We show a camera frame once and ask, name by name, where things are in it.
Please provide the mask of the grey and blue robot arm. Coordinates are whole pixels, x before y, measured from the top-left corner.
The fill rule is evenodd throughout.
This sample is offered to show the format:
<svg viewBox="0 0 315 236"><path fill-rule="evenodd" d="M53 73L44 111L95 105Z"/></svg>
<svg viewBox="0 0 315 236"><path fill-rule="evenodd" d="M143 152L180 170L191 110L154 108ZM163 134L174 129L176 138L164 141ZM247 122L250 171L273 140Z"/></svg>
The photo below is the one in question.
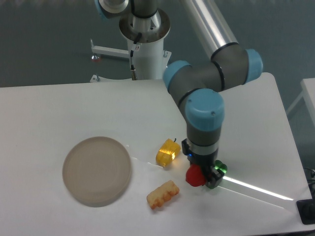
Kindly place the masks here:
<svg viewBox="0 0 315 236"><path fill-rule="evenodd" d="M127 51L103 50L103 54L126 57L133 80L162 79L187 124L182 141L190 166L186 181L191 186L217 187L227 167L217 160L224 101L221 91L260 77L259 53L243 49L213 0L181 2L209 57L192 66L179 60L169 63L163 41L170 31L168 15L156 0L97 0L100 17L119 17L119 28L127 40Z"/></svg>

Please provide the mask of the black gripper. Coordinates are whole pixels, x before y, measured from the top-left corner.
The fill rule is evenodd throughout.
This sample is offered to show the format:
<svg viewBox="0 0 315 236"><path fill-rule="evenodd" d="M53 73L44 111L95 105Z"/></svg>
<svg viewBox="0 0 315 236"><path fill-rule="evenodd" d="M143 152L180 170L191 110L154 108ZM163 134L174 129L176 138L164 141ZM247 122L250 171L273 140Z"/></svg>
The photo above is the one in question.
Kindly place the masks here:
<svg viewBox="0 0 315 236"><path fill-rule="evenodd" d="M219 142L215 142L210 146L198 146L189 139L182 141L183 154L187 156L191 164L195 164L201 168L204 176L206 176L206 186L208 188L216 188L224 177L224 172L215 165L219 150Z"/></svg>

